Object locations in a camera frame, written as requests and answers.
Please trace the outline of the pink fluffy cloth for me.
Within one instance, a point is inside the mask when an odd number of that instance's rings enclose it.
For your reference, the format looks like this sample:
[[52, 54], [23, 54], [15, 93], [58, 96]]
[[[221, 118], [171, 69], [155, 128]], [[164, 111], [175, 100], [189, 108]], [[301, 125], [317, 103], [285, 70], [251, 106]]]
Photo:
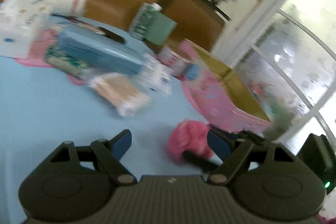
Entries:
[[184, 120], [171, 133], [167, 142], [167, 153], [177, 162], [183, 161], [183, 153], [186, 151], [207, 160], [212, 158], [215, 153], [207, 144], [209, 130], [209, 124]]

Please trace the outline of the cotton swab packet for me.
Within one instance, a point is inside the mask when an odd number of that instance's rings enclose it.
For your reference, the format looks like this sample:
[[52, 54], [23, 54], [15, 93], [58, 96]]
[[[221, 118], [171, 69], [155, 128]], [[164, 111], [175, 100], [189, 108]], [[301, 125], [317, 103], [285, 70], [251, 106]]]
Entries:
[[121, 117], [133, 115], [150, 104], [151, 98], [120, 73], [107, 73], [91, 78], [88, 86], [107, 100]]

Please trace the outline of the white wet wipes packet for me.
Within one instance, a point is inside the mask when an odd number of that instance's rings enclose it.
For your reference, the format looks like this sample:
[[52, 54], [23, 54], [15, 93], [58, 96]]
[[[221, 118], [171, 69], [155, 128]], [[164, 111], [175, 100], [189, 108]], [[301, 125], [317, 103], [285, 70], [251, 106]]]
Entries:
[[144, 88], [160, 92], [164, 96], [171, 94], [171, 69], [160, 63], [154, 56], [145, 53], [144, 64], [136, 81]]

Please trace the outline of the blue plastic case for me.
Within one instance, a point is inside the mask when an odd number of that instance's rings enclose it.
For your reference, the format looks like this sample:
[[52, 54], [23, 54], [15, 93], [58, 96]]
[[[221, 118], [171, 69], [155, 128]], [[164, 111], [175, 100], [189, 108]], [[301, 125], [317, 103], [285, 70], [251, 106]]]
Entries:
[[137, 51], [77, 25], [63, 28], [57, 44], [66, 54], [106, 71], [136, 75], [144, 65]]

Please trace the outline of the pink cardboard storage box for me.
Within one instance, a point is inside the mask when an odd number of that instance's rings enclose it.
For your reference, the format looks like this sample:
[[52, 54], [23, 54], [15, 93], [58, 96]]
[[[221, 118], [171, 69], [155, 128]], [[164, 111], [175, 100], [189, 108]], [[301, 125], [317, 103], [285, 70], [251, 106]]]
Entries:
[[230, 67], [189, 40], [179, 47], [201, 69], [196, 80], [182, 81], [182, 90], [211, 125], [228, 132], [247, 130], [257, 134], [272, 125], [257, 99]]

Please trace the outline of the blue pig cartoon tablecloth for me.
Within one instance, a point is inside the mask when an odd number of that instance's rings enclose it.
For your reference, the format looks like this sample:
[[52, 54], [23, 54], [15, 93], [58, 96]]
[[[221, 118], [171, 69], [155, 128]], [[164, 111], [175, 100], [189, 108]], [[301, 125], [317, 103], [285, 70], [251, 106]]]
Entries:
[[73, 84], [55, 68], [27, 67], [1, 58], [1, 223], [21, 223], [18, 200], [22, 181], [62, 142], [89, 145], [124, 129], [132, 134], [122, 163], [136, 178], [143, 175], [200, 174], [167, 154], [167, 140], [183, 120], [203, 121], [186, 99], [181, 81], [171, 80], [165, 96], [150, 91], [149, 106], [122, 118], [85, 85]]

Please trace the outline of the blue round lid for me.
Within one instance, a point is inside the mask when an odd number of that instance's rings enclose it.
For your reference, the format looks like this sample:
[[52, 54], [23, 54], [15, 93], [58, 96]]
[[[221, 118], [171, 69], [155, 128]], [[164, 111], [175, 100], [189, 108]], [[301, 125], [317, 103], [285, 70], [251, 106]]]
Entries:
[[197, 64], [190, 64], [185, 71], [185, 79], [188, 81], [194, 81], [198, 78], [201, 69]]

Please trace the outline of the green floral patterned box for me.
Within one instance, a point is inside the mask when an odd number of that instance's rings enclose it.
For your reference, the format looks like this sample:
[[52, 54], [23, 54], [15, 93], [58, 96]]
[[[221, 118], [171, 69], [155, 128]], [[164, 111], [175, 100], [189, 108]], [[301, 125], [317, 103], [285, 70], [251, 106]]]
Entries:
[[46, 49], [45, 62], [80, 80], [86, 80], [95, 72], [87, 62], [66, 54], [57, 44], [52, 44]]

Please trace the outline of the brown wooden chair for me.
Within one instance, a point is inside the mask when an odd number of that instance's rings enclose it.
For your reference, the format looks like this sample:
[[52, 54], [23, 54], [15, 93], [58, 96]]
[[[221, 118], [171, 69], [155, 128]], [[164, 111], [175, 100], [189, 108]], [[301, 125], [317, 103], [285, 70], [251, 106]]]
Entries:
[[189, 39], [210, 51], [225, 28], [225, 21], [202, 0], [157, 0], [161, 13], [177, 23], [167, 41], [179, 44]]

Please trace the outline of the green white drink carton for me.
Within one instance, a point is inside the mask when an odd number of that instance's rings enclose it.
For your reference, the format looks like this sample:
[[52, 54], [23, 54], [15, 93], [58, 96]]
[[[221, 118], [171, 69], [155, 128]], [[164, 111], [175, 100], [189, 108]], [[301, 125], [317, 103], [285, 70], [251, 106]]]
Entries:
[[155, 2], [143, 3], [129, 27], [129, 35], [135, 39], [143, 40], [161, 9], [162, 7]]

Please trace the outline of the white tissue pack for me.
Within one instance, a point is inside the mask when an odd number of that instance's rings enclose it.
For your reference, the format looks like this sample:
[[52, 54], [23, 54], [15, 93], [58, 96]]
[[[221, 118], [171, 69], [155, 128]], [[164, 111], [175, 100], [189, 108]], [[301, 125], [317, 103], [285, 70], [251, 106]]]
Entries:
[[1, 56], [25, 59], [44, 31], [51, 8], [49, 0], [1, 2]]

